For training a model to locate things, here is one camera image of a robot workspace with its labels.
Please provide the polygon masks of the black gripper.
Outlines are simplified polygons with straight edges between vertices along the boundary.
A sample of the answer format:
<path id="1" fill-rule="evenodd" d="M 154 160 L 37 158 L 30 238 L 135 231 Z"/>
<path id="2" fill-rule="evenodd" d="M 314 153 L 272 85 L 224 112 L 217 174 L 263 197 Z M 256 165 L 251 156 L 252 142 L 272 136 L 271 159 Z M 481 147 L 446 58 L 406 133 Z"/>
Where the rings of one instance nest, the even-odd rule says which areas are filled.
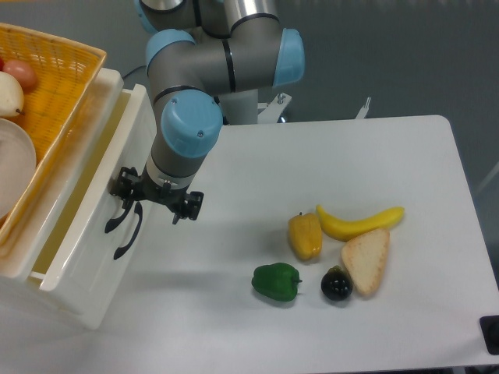
<path id="1" fill-rule="evenodd" d="M 168 182 L 157 185 L 146 172 L 139 176 L 134 167 L 121 167 L 111 180 L 109 193 L 123 202 L 148 200 L 166 206 L 174 214 L 172 223 L 177 224 L 185 219 L 195 221 L 203 204 L 202 192 L 187 192 L 187 189 L 174 189 Z"/>

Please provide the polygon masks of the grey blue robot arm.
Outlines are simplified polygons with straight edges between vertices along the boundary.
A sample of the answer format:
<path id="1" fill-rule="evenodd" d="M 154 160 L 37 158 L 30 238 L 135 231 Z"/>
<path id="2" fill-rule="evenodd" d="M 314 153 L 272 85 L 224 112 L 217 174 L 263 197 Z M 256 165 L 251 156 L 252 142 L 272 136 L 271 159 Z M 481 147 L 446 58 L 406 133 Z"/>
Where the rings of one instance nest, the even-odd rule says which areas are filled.
<path id="1" fill-rule="evenodd" d="M 218 140 L 217 98 L 298 82 L 303 40 L 285 28 L 273 1 L 138 1 L 151 32 L 146 72 L 156 136 L 142 171 L 122 167 L 111 187 L 125 213 L 144 200 L 166 206 L 176 220 L 196 220 L 202 192 L 189 186 Z"/>

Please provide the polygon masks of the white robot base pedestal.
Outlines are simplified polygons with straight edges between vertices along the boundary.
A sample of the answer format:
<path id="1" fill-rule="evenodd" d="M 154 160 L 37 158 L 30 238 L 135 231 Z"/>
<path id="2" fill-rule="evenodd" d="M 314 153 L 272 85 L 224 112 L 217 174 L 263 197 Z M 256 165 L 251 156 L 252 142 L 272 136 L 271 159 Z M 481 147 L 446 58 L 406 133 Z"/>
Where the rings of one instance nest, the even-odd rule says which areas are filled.
<path id="1" fill-rule="evenodd" d="M 258 90 L 227 93 L 218 97 L 229 125 L 254 125 L 258 116 Z"/>

